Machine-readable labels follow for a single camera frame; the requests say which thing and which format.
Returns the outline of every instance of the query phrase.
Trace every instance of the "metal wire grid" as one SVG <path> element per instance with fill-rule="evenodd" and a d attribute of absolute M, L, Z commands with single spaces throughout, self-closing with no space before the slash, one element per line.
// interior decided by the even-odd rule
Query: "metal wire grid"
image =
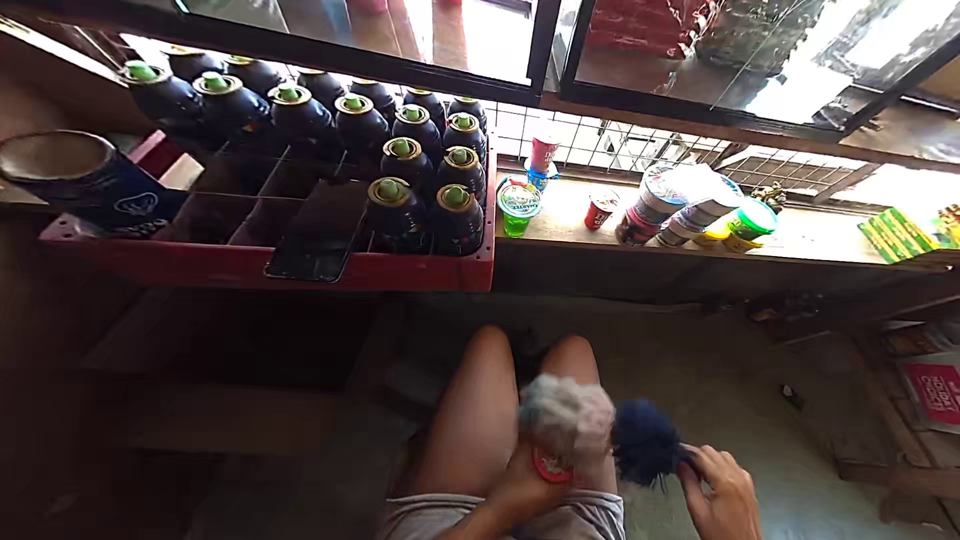
<path fill-rule="evenodd" d="M 500 155 L 512 157 L 518 162 L 530 156 L 532 134 L 526 129 L 528 118 L 545 118 L 553 121 L 555 129 L 572 130 L 572 137 L 568 136 L 565 140 L 561 137 L 561 145 L 554 156 L 554 161 L 562 172 L 581 169 L 593 173 L 617 174 L 642 172 L 653 163 L 670 163 L 677 166 L 714 164 L 723 151 L 732 144 L 723 139 L 645 128 L 562 112 L 494 102 L 489 102 L 488 107 L 497 119 L 495 124 L 492 122 L 491 125 L 497 127 Z M 520 134 L 517 134 L 516 130 L 511 130 L 512 126 L 509 122 L 506 126 L 500 122 L 500 119 L 507 115 L 521 117 Z M 580 136 L 584 131 L 593 131 L 596 135 Z M 585 140 L 592 141 L 592 145 L 583 144 Z M 744 154 L 746 155 L 739 159 L 734 157 L 732 160 L 727 160 L 730 164 L 718 170 L 738 184 L 747 187 L 780 182 L 787 190 L 810 194 L 841 182 L 857 168 L 866 164 L 865 161 L 754 146 Z M 628 176 L 628 178 L 639 182 L 639 176 Z"/>

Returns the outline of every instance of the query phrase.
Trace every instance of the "person's bare leg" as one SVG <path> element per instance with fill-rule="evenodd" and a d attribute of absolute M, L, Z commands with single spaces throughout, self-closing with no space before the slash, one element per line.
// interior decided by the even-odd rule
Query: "person's bare leg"
<path fill-rule="evenodd" d="M 589 341 L 579 335 L 569 335 L 554 344 L 543 359 L 540 372 L 557 377 L 572 377 L 580 384 L 600 383 L 593 348 Z M 586 489 L 615 494 L 616 465 L 613 463 L 613 456 L 608 456 L 603 467 L 583 481 Z"/>
<path fill-rule="evenodd" d="M 486 497 L 516 445 L 518 396 L 507 335 L 478 330 L 444 392 L 408 494 Z"/>

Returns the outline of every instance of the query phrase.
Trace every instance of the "black smartphone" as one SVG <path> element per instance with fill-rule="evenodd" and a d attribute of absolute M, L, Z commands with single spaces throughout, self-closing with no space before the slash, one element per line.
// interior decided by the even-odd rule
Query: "black smartphone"
<path fill-rule="evenodd" d="M 320 181 L 291 220 L 264 268 L 269 278 L 336 282 L 367 212 L 369 184 Z"/>

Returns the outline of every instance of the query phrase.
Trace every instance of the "human hand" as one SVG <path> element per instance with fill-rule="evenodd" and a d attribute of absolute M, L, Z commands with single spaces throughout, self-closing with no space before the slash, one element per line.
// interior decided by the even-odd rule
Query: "human hand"
<path fill-rule="evenodd" d="M 705 494 L 697 474 L 689 464 L 681 463 L 677 476 L 701 540 L 761 540 L 760 510 L 750 473 L 737 465 L 729 452 L 717 452 L 710 446 L 684 447 L 693 454 L 713 491 Z"/>
<path fill-rule="evenodd" d="M 534 467 L 533 447 L 521 439 L 486 505 L 512 525 L 553 508 L 567 489 L 568 483 L 549 482 L 540 476 Z"/>

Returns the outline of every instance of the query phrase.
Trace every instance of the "fingers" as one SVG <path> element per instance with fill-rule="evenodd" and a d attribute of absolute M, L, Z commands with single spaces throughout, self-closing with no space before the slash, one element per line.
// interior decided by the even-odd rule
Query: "fingers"
<path fill-rule="evenodd" d="M 736 459 L 733 459 L 733 454 L 729 452 L 721 452 L 720 457 L 723 457 L 725 463 L 733 467 L 734 469 L 739 469 L 740 466 L 736 464 Z"/>
<path fill-rule="evenodd" d="M 696 523 L 697 520 L 706 517 L 710 512 L 707 496 L 700 488 L 700 479 L 686 463 L 681 463 L 680 467 L 677 468 L 677 477 L 680 478 L 680 486 L 684 489 L 686 509 Z"/>
<path fill-rule="evenodd" d="M 695 446 L 684 445 L 684 447 L 693 454 L 693 461 L 697 464 L 700 472 L 704 474 L 704 479 L 707 483 L 710 484 L 711 487 L 716 487 L 717 483 L 723 477 L 721 472 L 726 465 L 723 457 L 711 446 L 697 448 Z"/>

